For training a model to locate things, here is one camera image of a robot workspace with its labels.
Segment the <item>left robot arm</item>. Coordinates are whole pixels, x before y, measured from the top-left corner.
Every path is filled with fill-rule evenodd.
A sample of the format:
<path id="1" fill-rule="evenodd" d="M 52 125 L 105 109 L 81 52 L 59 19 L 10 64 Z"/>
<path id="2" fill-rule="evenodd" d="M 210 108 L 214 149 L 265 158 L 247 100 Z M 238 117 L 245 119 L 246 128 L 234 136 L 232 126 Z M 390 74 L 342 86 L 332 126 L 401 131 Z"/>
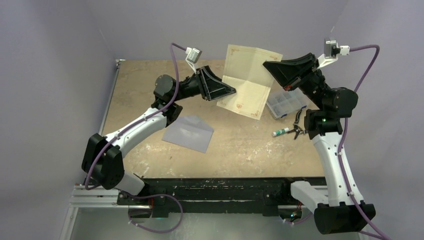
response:
<path id="1" fill-rule="evenodd" d="M 206 65 L 179 81 L 163 74 L 155 81 L 154 102 L 138 118 L 102 136 L 93 134 L 87 142 L 81 168 L 87 174 L 85 188 L 103 187 L 129 194 L 138 205 L 149 199 L 147 183 L 124 169 L 124 157 L 150 135 L 165 129 L 179 117 L 183 107 L 177 101 L 200 95 L 206 101 L 220 99 L 237 91 L 223 82 Z"/>

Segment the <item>grey envelope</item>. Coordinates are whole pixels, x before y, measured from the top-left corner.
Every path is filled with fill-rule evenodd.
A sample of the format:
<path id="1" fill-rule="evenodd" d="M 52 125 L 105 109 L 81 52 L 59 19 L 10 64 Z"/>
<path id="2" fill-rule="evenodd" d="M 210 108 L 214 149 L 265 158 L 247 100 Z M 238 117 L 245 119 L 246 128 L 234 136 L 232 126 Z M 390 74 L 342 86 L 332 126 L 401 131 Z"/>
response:
<path id="1" fill-rule="evenodd" d="M 162 140 L 180 147 L 206 153 L 214 129 L 197 115 L 178 117 L 170 124 Z"/>

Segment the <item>white green glue stick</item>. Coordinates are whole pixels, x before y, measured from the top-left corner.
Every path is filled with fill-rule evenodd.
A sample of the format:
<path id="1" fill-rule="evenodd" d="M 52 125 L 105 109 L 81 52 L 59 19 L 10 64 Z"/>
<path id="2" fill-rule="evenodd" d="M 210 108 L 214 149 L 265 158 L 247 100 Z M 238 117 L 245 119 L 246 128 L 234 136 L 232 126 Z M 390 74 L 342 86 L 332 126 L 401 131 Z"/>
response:
<path id="1" fill-rule="evenodd" d="M 274 131 L 274 132 L 272 133 L 272 136 L 273 136 L 273 137 L 277 137 L 277 136 L 280 136 L 280 135 L 286 134 L 286 133 L 288 133 L 289 131 L 290 131 L 290 129 L 289 129 L 288 127 L 286 127 L 286 128 L 282 128 L 282 129 L 279 129 L 279 130 Z"/>

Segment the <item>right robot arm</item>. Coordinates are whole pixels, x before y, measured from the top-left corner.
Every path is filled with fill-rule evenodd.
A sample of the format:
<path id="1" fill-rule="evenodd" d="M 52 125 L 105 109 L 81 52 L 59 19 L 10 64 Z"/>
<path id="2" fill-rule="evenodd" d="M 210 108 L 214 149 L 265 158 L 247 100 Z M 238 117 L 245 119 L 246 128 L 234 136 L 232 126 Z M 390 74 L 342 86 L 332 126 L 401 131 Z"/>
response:
<path id="1" fill-rule="evenodd" d="M 327 186 L 322 194 L 307 181 L 294 181 L 281 189 L 288 204 L 301 202 L 313 214 L 318 231 L 323 234 L 361 231 L 375 214 L 375 207 L 365 203 L 353 178 L 344 149 L 346 132 L 341 119 L 351 117 L 358 95 L 345 87 L 326 84 L 321 71 L 338 60 L 337 54 L 265 61 L 263 66 L 285 91 L 299 89 L 315 105 L 307 110 L 304 127 L 318 152 Z"/>

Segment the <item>cream letter paper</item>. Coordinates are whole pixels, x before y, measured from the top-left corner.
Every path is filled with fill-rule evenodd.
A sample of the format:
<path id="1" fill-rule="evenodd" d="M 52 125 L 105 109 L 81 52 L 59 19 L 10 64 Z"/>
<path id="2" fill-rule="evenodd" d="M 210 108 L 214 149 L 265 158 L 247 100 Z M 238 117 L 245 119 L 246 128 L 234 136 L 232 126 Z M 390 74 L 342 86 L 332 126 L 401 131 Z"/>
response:
<path id="1" fill-rule="evenodd" d="M 236 93 L 218 100 L 217 106 L 233 113 L 260 120 L 275 79 L 263 66 L 264 62 L 279 62 L 281 53 L 258 47 L 229 44 L 222 82 Z"/>

